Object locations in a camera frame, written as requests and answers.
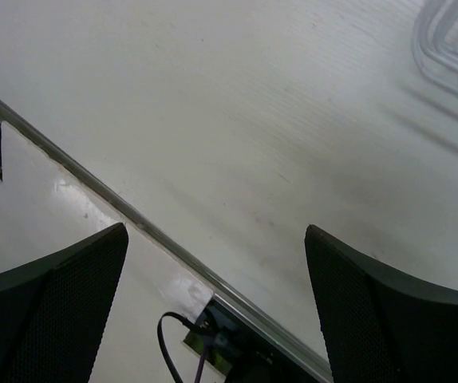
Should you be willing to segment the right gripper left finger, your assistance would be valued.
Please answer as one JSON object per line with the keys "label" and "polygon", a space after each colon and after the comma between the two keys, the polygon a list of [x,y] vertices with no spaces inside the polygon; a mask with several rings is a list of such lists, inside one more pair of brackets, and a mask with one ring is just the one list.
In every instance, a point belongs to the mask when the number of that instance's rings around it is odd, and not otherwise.
{"label": "right gripper left finger", "polygon": [[0,382],[87,382],[128,249],[116,223],[0,273]]}

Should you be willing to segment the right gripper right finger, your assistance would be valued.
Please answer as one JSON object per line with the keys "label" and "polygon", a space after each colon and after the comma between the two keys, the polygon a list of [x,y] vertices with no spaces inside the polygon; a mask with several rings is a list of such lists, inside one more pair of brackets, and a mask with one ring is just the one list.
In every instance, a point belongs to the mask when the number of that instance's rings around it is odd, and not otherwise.
{"label": "right gripper right finger", "polygon": [[458,290],[415,278],[314,225],[310,282],[336,382],[458,382]]}

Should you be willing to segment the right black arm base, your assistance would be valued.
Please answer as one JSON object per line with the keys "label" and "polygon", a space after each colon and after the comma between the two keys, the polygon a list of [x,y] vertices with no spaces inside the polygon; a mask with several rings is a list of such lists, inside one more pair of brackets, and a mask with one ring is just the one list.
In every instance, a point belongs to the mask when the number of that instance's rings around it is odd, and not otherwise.
{"label": "right black arm base", "polygon": [[225,382],[304,382],[315,383],[312,376],[276,345],[212,299],[195,320],[168,311],[157,323],[160,352],[174,382],[185,382],[168,351],[163,322],[173,318],[188,330],[184,344],[199,356],[195,376],[189,382],[200,382],[206,365],[221,373]]}

